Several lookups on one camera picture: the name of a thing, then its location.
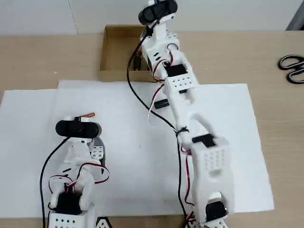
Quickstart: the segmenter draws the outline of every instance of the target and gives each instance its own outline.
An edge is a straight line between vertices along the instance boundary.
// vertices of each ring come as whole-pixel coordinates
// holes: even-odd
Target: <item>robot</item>
[[[142,56],[153,78],[163,82],[162,87],[167,96],[167,99],[155,102],[154,106],[156,109],[166,106],[171,108],[178,142],[192,156],[193,212],[187,216],[187,226],[227,228],[224,220],[234,212],[229,143],[217,134],[212,123],[199,111],[196,103],[197,99],[201,99],[196,96],[199,83],[189,61],[181,52],[177,34],[166,29],[165,22],[174,19],[177,8],[175,0],[150,0],[148,7],[140,12],[139,21],[146,26],[140,41]],[[196,120],[199,128],[203,128],[206,133],[197,133],[190,125],[192,120]],[[83,134],[89,125],[94,132],[90,137]],[[91,199],[93,186],[103,175],[100,171],[93,175],[92,164],[108,171],[104,166],[105,147],[97,128],[100,129],[98,124],[88,122],[85,117],[57,124],[57,133],[72,139],[58,176],[68,174],[76,181],[62,182],[62,179],[57,179],[50,203],[50,207],[56,210],[50,215],[49,228],[111,227],[105,218],[98,218],[96,222]],[[71,166],[71,170],[62,173]]]

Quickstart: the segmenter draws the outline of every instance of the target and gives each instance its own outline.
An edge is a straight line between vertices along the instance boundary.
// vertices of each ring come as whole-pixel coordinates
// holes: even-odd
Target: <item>scissor handle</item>
[[[296,62],[296,63],[293,63],[293,64],[289,64],[287,66],[284,66],[284,64],[283,64],[284,61],[286,61],[288,59],[296,59],[296,60],[299,60],[299,61]],[[296,68],[299,68],[301,65],[304,65],[304,57],[300,56],[300,55],[288,55],[288,56],[284,56],[277,63],[277,66],[281,70],[296,69]]]
[[[302,68],[300,68],[300,69],[298,69],[296,71],[293,71],[293,72],[289,73],[287,75],[286,79],[287,79],[288,82],[290,82],[292,84],[304,84],[304,79],[303,80],[295,80],[295,79],[293,79],[293,77],[295,75],[299,75],[301,73],[304,73],[304,67],[302,67]]]

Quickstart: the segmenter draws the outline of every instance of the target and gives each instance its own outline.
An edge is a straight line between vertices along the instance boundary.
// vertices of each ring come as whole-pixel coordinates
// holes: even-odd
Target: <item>black cable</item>
[[[47,220],[47,226],[49,226],[49,215],[50,215],[50,213],[51,213],[51,211],[49,210],[49,211],[48,211],[48,214],[47,214],[47,219],[48,219],[48,220]]]
[[[162,18],[159,18],[155,24],[151,27],[151,29],[154,29],[154,27],[159,23],[159,21],[161,20]],[[136,52],[138,51],[138,49],[140,48],[140,46],[142,45],[142,43],[144,42],[144,40],[148,37],[148,32],[144,35],[144,37],[142,38],[142,40],[139,42],[139,44],[137,45],[136,49],[134,50],[133,54],[131,55],[131,58],[129,60],[129,63],[128,63],[128,67],[127,67],[127,81],[128,81],[128,84],[129,84],[129,87],[131,89],[131,91],[133,92],[133,94],[136,96],[136,98],[142,103],[142,105],[147,109],[149,110],[150,107],[148,105],[145,104],[145,102],[138,96],[138,94],[136,93],[136,91],[134,90],[131,82],[130,82],[130,76],[129,76],[129,71],[130,71],[130,67],[131,67],[131,63],[132,63],[132,60],[136,54]],[[171,127],[174,131],[175,131],[175,127],[164,117],[162,117],[161,115],[157,114],[156,112],[152,111],[151,110],[151,113],[155,116],[157,116],[158,118],[162,119],[167,125],[169,125],[169,127]]]
[[[46,165],[50,158],[53,156],[53,154],[63,145],[67,140],[69,140],[70,137],[65,138],[56,148],[55,150],[52,151],[52,153],[47,157],[46,161],[43,164],[42,170],[41,170],[41,175],[40,175],[40,181],[39,181],[39,187],[40,187],[40,197],[41,197],[41,207],[42,207],[42,223],[43,223],[43,228],[46,228],[46,215],[44,212],[44,201],[43,201],[43,192],[42,192],[42,178],[43,178],[43,173],[44,169],[46,168]]]
[[[159,24],[160,20],[162,19],[162,17],[160,17],[156,22],[155,24],[149,29],[149,30],[153,30],[154,27]],[[145,104],[145,102],[138,96],[138,94],[135,92],[134,88],[132,87],[132,84],[130,82],[130,76],[129,76],[129,71],[130,71],[130,67],[131,67],[131,63],[132,63],[132,60],[136,54],[136,52],[138,51],[138,49],[140,48],[140,46],[142,45],[142,43],[145,41],[145,39],[148,37],[149,35],[149,32],[146,31],[146,34],[144,35],[144,37],[142,38],[142,40],[138,43],[137,47],[135,48],[134,52],[132,53],[131,57],[130,57],[130,60],[128,62],[128,67],[127,67],[127,82],[128,82],[128,85],[131,89],[131,91],[133,92],[133,94],[136,96],[136,98],[142,103],[142,105],[147,109],[149,110],[149,106],[147,106]],[[151,110],[151,113],[155,116],[157,116],[158,118],[160,118],[161,120],[163,120],[169,127],[171,127],[174,132],[176,133],[176,138],[177,138],[177,132],[175,130],[175,127],[164,117],[162,117],[161,115],[157,114],[156,112],[152,111]],[[181,153],[180,153],[180,144],[177,140],[177,152],[178,152],[178,157],[179,157],[179,186],[178,186],[178,198],[179,198],[179,202],[180,202],[180,206],[182,208],[182,211],[183,211],[183,214],[184,214],[184,217],[185,217],[185,220],[186,220],[186,217],[187,217],[187,214],[186,214],[186,210],[185,210],[185,207],[182,203],[182,200],[181,200]]]
[[[184,204],[182,203],[182,200],[181,200],[181,152],[180,152],[180,144],[179,144],[179,140],[177,139],[177,154],[178,154],[178,157],[179,157],[179,187],[178,187],[178,191],[177,191],[177,195],[179,197],[179,202],[180,202],[180,206],[181,206],[181,209],[182,209],[182,212],[184,213],[184,216],[185,216],[185,219],[187,217],[187,214],[186,214],[186,210],[185,210],[185,207],[184,207]]]

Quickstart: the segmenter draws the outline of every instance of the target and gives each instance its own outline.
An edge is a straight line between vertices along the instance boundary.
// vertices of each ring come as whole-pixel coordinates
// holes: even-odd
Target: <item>red wire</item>
[[[83,163],[83,164],[80,166],[80,168],[79,168],[79,172],[78,172],[78,175],[77,175],[76,180],[79,178],[79,176],[80,176],[80,172],[81,172],[81,169],[82,169],[82,167],[84,167],[85,165],[92,165],[92,166],[100,167],[100,168],[103,168],[103,169],[105,169],[105,170],[107,170],[107,171],[109,172],[109,176],[108,176],[106,179],[104,179],[104,180],[100,180],[100,181],[96,181],[96,182],[95,182],[95,184],[100,184],[100,183],[103,183],[103,182],[107,181],[107,180],[110,178],[110,171],[108,170],[108,168],[107,168],[107,167],[105,167],[105,166],[103,166],[103,165],[98,165],[98,164],[94,164],[94,163],[86,162],[86,163]],[[76,183],[77,183],[77,182],[75,182],[75,183],[73,183],[73,184],[69,185],[69,187],[70,187],[70,186],[71,186],[71,187],[75,186],[75,185],[76,185]]]
[[[186,195],[185,195],[185,203],[194,206],[194,203],[190,203],[190,202],[187,201],[188,195],[189,195],[189,192],[190,192],[190,175],[189,175],[189,166],[188,166],[188,154],[186,155],[186,173],[187,173],[188,187],[187,187],[187,191],[186,191]]]
[[[51,177],[48,179],[48,188],[49,188],[49,190],[51,191],[52,194],[53,194],[53,191],[52,191],[52,189],[51,189],[51,185],[50,185],[50,183],[49,183],[49,180],[50,180],[51,178],[53,178],[53,177],[68,178],[68,179],[72,182],[72,179],[71,179],[71,178],[66,177],[66,176],[63,176],[63,175],[54,175],[54,176],[51,176]]]
[[[154,93],[154,95],[153,95],[153,97],[152,97],[151,105],[152,105],[152,102],[153,102],[155,96],[158,94],[158,92],[160,91],[160,89],[161,89],[164,85],[165,85],[165,84],[162,84],[162,85],[155,91],[155,93]]]
[[[164,81],[164,80],[162,80],[162,79],[157,79],[157,78],[154,76],[154,74],[155,74],[155,72],[156,72],[158,66],[159,66],[160,63],[162,63],[163,61],[168,61],[168,60],[167,60],[167,59],[161,59],[161,60],[156,64],[156,66],[155,66],[155,68],[154,68],[154,70],[153,70],[152,76],[153,76],[153,78],[154,78],[157,82]]]

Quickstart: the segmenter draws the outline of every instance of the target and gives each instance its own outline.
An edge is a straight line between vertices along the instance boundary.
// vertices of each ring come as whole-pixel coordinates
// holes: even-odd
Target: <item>wire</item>
[[[48,214],[47,214],[47,219],[48,219],[48,220],[47,220],[47,226],[49,226],[49,215],[50,215],[50,213],[51,213],[51,211],[49,210],[49,211],[48,211]]]
[[[101,184],[101,183],[104,183],[106,182],[109,178],[110,178],[110,171],[108,170],[107,167],[103,166],[103,165],[99,165],[99,164],[94,164],[94,163],[90,163],[90,162],[86,162],[86,163],[83,163],[80,168],[79,168],[79,171],[78,171],[78,174],[77,174],[77,178],[75,181],[71,182],[70,184],[68,184],[69,187],[73,187],[76,185],[77,181],[79,180],[79,177],[80,177],[80,172],[82,170],[82,168],[85,166],[85,165],[92,165],[92,166],[96,166],[96,167],[100,167],[101,169],[103,170],[107,170],[108,171],[108,177],[104,180],[99,180],[99,181],[95,181],[95,184]]]
[[[162,17],[160,17],[156,22],[155,24],[151,27],[151,29],[154,29],[154,27],[160,22],[160,20],[162,19]],[[129,63],[128,63],[128,67],[127,67],[127,82],[128,82],[128,85],[131,89],[131,91],[133,92],[133,94],[135,95],[135,97],[142,103],[142,105],[147,109],[149,110],[149,107],[145,104],[145,102],[138,96],[138,94],[136,93],[136,91],[134,90],[132,84],[131,84],[131,81],[130,81],[130,75],[129,75],[129,71],[130,71],[130,66],[131,66],[131,63],[132,63],[132,60],[137,52],[137,50],[140,48],[140,46],[142,45],[142,43],[145,41],[145,39],[148,37],[148,32],[146,32],[146,34],[144,35],[144,37],[142,38],[142,40],[138,43],[137,47],[135,48],[134,52],[132,53],[131,57],[130,57],[130,60],[129,60]],[[175,127],[164,117],[162,117],[161,115],[157,114],[156,112],[154,111],[151,111],[151,113],[155,116],[157,116],[158,118],[162,119],[170,128],[172,128],[174,131],[175,131]]]
[[[192,206],[195,206],[194,203],[190,203],[187,201],[188,196],[189,196],[189,192],[190,192],[190,175],[189,175],[189,166],[188,166],[188,154],[186,155],[186,173],[187,173],[187,191],[186,191],[186,195],[185,195],[185,203],[190,204]]]
[[[39,190],[40,190],[40,197],[41,197],[41,208],[42,208],[42,223],[43,223],[43,228],[46,228],[46,215],[44,212],[44,201],[43,201],[43,191],[42,191],[42,179],[43,179],[43,173],[44,169],[46,168],[46,165],[50,158],[53,156],[53,154],[63,145],[65,144],[66,141],[69,140],[70,137],[65,138],[53,151],[52,153],[47,157],[46,161],[43,164],[41,174],[40,174],[40,181],[39,181]]]
[[[153,108],[153,104],[154,104],[154,102],[155,102],[155,100],[156,100],[156,96],[157,96],[157,94],[160,92],[160,90],[161,90],[161,88],[164,86],[164,84],[162,84],[156,91],[155,91],[155,93],[154,93],[154,95],[153,95],[153,97],[152,97],[152,101],[151,101],[151,104],[150,104],[150,108],[149,108],[149,111],[148,111],[148,123],[149,123],[149,125],[151,126],[151,127],[154,127],[154,126],[152,126],[152,124],[150,123],[150,112],[151,112],[151,110],[152,110],[152,108]]]
[[[162,17],[160,17],[156,22],[155,24],[150,28],[151,30],[154,29],[154,27],[160,22],[160,20],[162,19]],[[145,102],[138,96],[138,94],[136,93],[136,91],[134,90],[131,82],[130,82],[130,75],[129,75],[129,71],[130,71],[130,67],[131,67],[131,63],[132,63],[132,60],[136,54],[136,52],[138,51],[138,49],[140,48],[140,46],[142,45],[142,43],[146,40],[146,38],[148,37],[148,32],[146,31],[146,34],[143,36],[142,40],[138,43],[137,47],[135,48],[134,52],[132,53],[130,59],[129,59],[129,62],[128,62],[128,66],[127,66],[127,70],[126,70],[126,74],[127,74],[127,82],[128,82],[128,85],[131,89],[131,91],[133,92],[133,94],[135,95],[135,97],[142,103],[142,105],[147,109],[149,110],[150,108],[145,104]],[[175,133],[177,133],[177,131],[175,130],[175,127],[164,117],[162,117],[161,115],[157,114],[156,112],[152,111],[151,110],[151,113],[155,116],[157,116],[158,118],[160,118],[161,120],[163,120],[170,128],[173,129],[173,131]],[[185,207],[182,203],[182,200],[181,200],[181,154],[180,154],[180,145],[179,145],[179,142],[178,142],[178,139],[177,139],[177,152],[178,152],[178,158],[179,158],[179,186],[178,186],[178,198],[179,198],[179,202],[180,202],[180,206],[182,208],[182,211],[183,211],[183,214],[184,214],[184,217],[186,219],[186,210],[185,210]]]
[[[182,203],[182,200],[181,200],[181,153],[180,153],[180,143],[179,143],[179,140],[177,139],[177,154],[178,154],[178,157],[179,157],[179,187],[178,187],[178,198],[179,198],[179,201],[180,201],[180,206],[181,206],[181,209],[182,209],[182,212],[185,216],[185,218],[187,217],[187,214],[186,214],[186,210],[185,210],[185,207],[184,207],[184,204]]]
[[[58,177],[59,179],[68,179],[70,181],[70,183],[73,181],[71,178],[67,177],[67,176],[63,176],[63,175],[54,175],[54,176],[51,176],[49,179],[48,179],[48,188],[50,190],[50,192],[53,194],[53,191],[51,189],[51,186],[50,186],[50,180],[51,178],[55,178],[55,177]]]
[[[89,114],[82,115],[81,117],[90,118],[90,117],[94,117],[94,116],[95,116],[95,113],[89,113]]]
[[[154,68],[154,70],[153,70],[152,76],[153,76],[154,80],[157,81],[157,82],[162,82],[162,81],[164,81],[163,79],[156,78],[156,77],[155,77],[155,73],[156,73],[156,71],[157,71],[158,66],[159,66],[162,62],[165,62],[165,61],[168,61],[168,60],[167,60],[167,59],[161,59],[161,60],[155,65],[155,68]]]

